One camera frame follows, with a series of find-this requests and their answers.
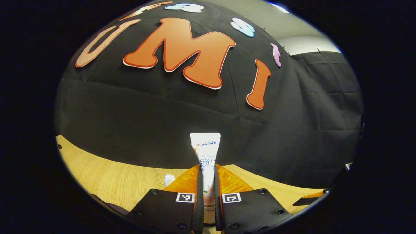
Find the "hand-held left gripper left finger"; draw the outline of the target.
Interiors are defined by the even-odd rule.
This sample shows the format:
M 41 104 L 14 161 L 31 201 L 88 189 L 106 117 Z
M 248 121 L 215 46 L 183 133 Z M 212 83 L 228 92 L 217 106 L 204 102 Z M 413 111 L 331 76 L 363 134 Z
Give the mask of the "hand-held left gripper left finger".
M 204 232 L 203 177 L 197 167 L 195 192 L 149 190 L 126 218 L 150 234 L 202 234 Z

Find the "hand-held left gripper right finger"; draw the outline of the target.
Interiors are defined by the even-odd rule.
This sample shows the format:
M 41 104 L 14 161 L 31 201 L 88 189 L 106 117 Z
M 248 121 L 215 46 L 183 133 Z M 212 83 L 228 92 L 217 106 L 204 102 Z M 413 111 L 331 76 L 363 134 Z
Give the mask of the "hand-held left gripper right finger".
M 253 189 L 224 166 L 215 166 L 215 222 L 223 234 L 264 234 L 291 219 L 265 188 Z

